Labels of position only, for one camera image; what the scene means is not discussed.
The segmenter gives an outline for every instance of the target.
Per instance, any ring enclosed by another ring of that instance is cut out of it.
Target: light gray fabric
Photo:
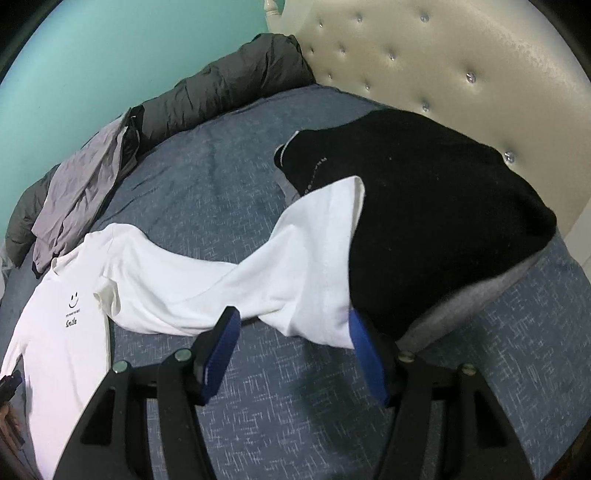
[[[275,181],[283,191],[283,195],[285,195],[285,206],[289,207],[289,205],[300,199],[300,194],[279,168],[275,169],[274,174]]]
[[[44,272],[53,257],[78,245],[114,187],[128,114],[103,127],[57,169],[33,225],[37,237],[33,263],[37,272]]]
[[[499,298],[515,284],[539,259],[541,252],[518,263],[498,277],[489,278],[461,288],[443,299],[412,322],[404,336],[396,342],[399,348],[417,352],[463,325],[485,305]]]

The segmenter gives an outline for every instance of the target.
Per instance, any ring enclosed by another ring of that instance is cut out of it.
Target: upholstered headboard
[[[528,0],[285,0],[282,14],[265,0],[265,10],[319,83],[497,148],[555,211],[577,260],[591,256],[591,203],[573,229],[591,199],[591,82]]]

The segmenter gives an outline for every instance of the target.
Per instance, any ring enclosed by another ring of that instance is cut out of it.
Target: wall
[[[0,232],[21,193],[129,106],[267,31],[262,0],[64,0],[0,84]]]

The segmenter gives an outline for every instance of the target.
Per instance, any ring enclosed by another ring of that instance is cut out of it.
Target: black sweater
[[[554,213],[499,152],[411,112],[301,131],[275,163],[300,194],[361,177],[351,301],[393,339],[448,294],[541,250],[556,230]]]

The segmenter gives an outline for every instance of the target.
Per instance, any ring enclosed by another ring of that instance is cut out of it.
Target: screw head
[[[191,350],[188,348],[181,348],[174,353],[177,362],[186,362],[191,359]]]
[[[476,375],[476,367],[472,364],[463,364],[462,365],[462,373],[464,375],[468,375],[468,377],[473,377]]]
[[[120,360],[113,364],[113,372],[115,372],[116,374],[122,374],[127,370],[128,366],[129,363],[127,363],[125,360]]]
[[[398,360],[400,360],[403,364],[411,364],[414,362],[414,353],[409,352],[408,350],[402,350],[398,354]]]

